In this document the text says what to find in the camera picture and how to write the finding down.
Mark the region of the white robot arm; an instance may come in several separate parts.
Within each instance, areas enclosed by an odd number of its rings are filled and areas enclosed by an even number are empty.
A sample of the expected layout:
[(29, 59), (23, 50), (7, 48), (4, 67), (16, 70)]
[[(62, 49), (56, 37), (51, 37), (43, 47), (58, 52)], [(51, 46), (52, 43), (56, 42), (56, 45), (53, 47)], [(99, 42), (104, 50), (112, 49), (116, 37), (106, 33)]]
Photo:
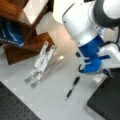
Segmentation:
[(85, 57), (81, 73), (109, 76), (110, 69), (120, 67), (120, 47), (115, 42), (105, 42), (98, 32), (120, 26), (120, 0), (73, 3), (64, 12), (62, 21)]

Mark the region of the white and blue gripper body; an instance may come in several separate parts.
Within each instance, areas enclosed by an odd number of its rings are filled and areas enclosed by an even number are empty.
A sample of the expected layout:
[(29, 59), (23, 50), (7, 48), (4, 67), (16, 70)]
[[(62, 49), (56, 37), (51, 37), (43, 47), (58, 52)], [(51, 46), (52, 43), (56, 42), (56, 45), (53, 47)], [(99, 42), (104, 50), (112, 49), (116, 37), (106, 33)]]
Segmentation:
[(104, 42), (100, 36), (79, 48), (85, 57), (85, 66), (78, 71), (83, 74), (110, 75), (109, 70), (120, 68), (120, 47), (111, 41)]

